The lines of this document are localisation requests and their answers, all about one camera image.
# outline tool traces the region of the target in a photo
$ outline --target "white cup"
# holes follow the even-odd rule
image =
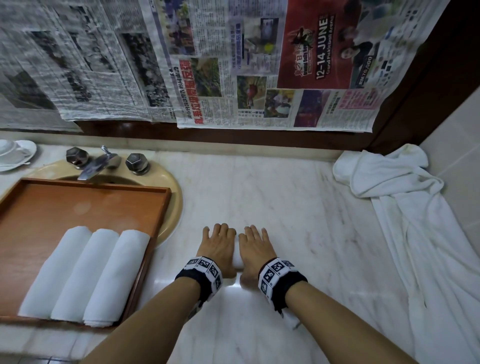
[[[0,139],[0,166],[17,164],[29,155],[28,149],[22,148],[17,142]]]

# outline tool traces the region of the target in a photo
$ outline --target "beige sink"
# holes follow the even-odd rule
[[[172,190],[172,196],[168,205],[165,219],[158,233],[157,244],[162,243],[175,229],[180,221],[183,210],[183,196],[180,185],[177,180],[156,162],[150,161],[150,170],[143,176],[136,176],[130,172],[125,165],[127,156],[121,156],[120,166],[114,170],[104,169],[92,179],[85,183],[118,183],[118,184],[137,184],[143,186],[169,187]],[[81,170],[65,160],[59,160],[55,163],[43,166],[26,177],[42,178],[47,180],[68,180],[76,181]]]

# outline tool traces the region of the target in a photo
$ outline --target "forearm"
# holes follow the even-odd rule
[[[293,285],[285,301],[332,364],[416,363],[353,312],[307,282]]]
[[[115,329],[82,364],[166,363],[199,297],[197,281],[178,278]]]

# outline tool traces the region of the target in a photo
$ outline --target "chrome faucet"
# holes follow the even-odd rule
[[[110,153],[106,146],[102,146],[105,154],[92,160],[78,176],[78,181],[87,181],[99,174],[105,168],[115,169],[120,165],[121,157],[116,153]]]

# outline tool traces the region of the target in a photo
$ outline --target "saucer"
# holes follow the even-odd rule
[[[8,170],[13,170],[13,169],[25,164],[26,162],[28,162],[35,155],[36,144],[34,142],[31,142],[29,140],[17,140],[16,142],[22,148],[27,149],[30,152],[30,155],[26,156],[20,162],[15,163],[15,164],[6,164],[6,165],[1,165],[0,164],[0,172],[6,172]]]

